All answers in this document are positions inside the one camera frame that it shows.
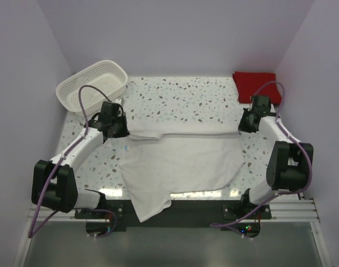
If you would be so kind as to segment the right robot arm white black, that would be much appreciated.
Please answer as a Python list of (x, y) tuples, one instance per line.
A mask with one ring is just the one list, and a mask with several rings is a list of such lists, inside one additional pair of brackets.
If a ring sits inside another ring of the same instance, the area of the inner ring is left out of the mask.
[(243, 110), (238, 125), (240, 132), (260, 132), (273, 145), (267, 164), (266, 180), (241, 196), (239, 211), (253, 218), (259, 207), (281, 195), (300, 194), (312, 180), (313, 146), (303, 143), (283, 125), (267, 96), (252, 97), (250, 108)]

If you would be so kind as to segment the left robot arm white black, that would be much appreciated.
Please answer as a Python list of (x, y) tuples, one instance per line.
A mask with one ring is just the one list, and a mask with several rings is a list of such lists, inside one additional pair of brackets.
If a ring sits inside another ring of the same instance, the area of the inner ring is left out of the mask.
[(106, 214), (105, 194), (78, 189), (76, 173), (95, 149), (108, 139), (127, 137), (126, 114), (120, 102), (103, 102), (100, 112), (88, 120), (66, 149), (48, 161), (34, 166), (31, 201), (54, 211), (87, 209), (94, 218)]

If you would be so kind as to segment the white t shirt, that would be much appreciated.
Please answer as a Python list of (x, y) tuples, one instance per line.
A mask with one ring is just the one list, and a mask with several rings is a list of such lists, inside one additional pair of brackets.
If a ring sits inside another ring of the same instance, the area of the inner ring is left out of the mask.
[(119, 164), (140, 222), (171, 206), (171, 194), (226, 187), (245, 163), (236, 126), (129, 122)]

